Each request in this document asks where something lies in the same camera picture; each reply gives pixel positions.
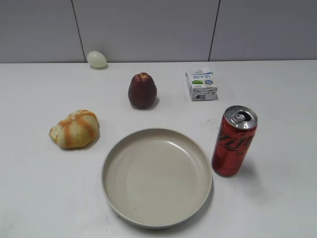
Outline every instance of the plate rim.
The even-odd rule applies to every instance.
[[[108,195],[106,193],[106,190],[105,190],[105,186],[104,186],[104,181],[103,181],[103,174],[104,174],[104,170],[105,170],[105,165],[106,165],[106,160],[109,156],[109,154],[113,151],[113,149],[117,146],[117,144],[119,144],[121,141],[125,140],[126,138],[128,138],[129,136],[133,135],[133,134],[136,134],[138,132],[141,132],[141,131],[145,131],[145,130],[152,130],[152,129],[159,129],[159,130],[168,130],[168,131],[172,131],[172,132],[176,132],[178,134],[181,134],[182,136],[188,138],[189,140],[191,140],[200,150],[201,152],[203,153],[204,155],[204,158],[206,159],[207,161],[207,164],[208,164],[208,169],[209,169],[209,173],[210,173],[210,181],[209,181],[209,187],[208,187],[208,191],[207,191],[207,194],[205,196],[205,198],[203,199],[203,201],[201,202],[201,204],[196,208],[196,210],[190,214],[188,217],[176,222],[176,223],[173,223],[173,224],[169,224],[169,225],[166,225],[166,226],[149,226],[149,225],[146,225],[146,224],[143,224],[143,223],[140,223],[140,222],[136,222],[134,221],[133,219],[130,219],[128,218],[126,215],[124,215],[123,213],[121,213],[120,211],[118,211],[116,209],[116,207],[111,203],[110,199],[108,198]],[[202,149],[202,147],[194,140],[192,139],[191,137],[187,136],[186,134],[182,133],[182,132],[179,132],[177,130],[173,130],[173,129],[169,129],[169,128],[164,128],[164,127],[149,127],[149,128],[144,128],[144,129],[140,129],[140,130],[137,130],[135,132],[132,132],[130,134],[128,134],[127,136],[121,138],[120,140],[118,140],[112,147],[111,149],[108,151],[105,159],[104,159],[104,162],[103,162],[103,165],[102,165],[102,168],[101,168],[101,176],[100,176],[100,179],[101,179],[101,187],[102,187],[102,191],[103,191],[103,194],[108,202],[108,204],[111,206],[111,208],[115,211],[116,214],[118,214],[121,218],[123,218],[124,220],[136,225],[136,226],[139,226],[139,227],[143,227],[143,228],[149,228],[149,229],[164,229],[164,228],[169,228],[169,227],[173,227],[173,226],[176,226],[180,223],[183,223],[185,222],[186,220],[188,220],[189,218],[191,218],[192,216],[194,216],[201,208],[202,206],[206,203],[210,193],[211,193],[211,188],[213,186],[213,178],[212,178],[212,169],[211,169],[211,164],[209,162],[209,159],[208,159],[208,156],[207,154],[204,152],[204,150]]]

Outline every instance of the gray wall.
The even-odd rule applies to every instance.
[[[316,0],[221,0],[210,60],[317,59]]]
[[[83,62],[69,0],[0,0],[0,63]]]
[[[208,61],[218,0],[74,0],[85,55]]]
[[[0,0],[0,63],[317,59],[316,0],[73,3]]]

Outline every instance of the red apple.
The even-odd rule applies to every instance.
[[[136,74],[130,83],[128,97],[130,103],[140,109],[145,109],[155,102],[157,88],[151,76],[147,73]]]

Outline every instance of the bread roll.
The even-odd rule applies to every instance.
[[[51,139],[61,148],[78,148],[88,145],[99,133],[96,115],[88,110],[69,114],[50,129]]]

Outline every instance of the can lid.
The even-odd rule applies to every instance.
[[[257,115],[249,108],[243,106],[232,106],[224,112],[224,118],[236,128],[252,129],[258,124]]]

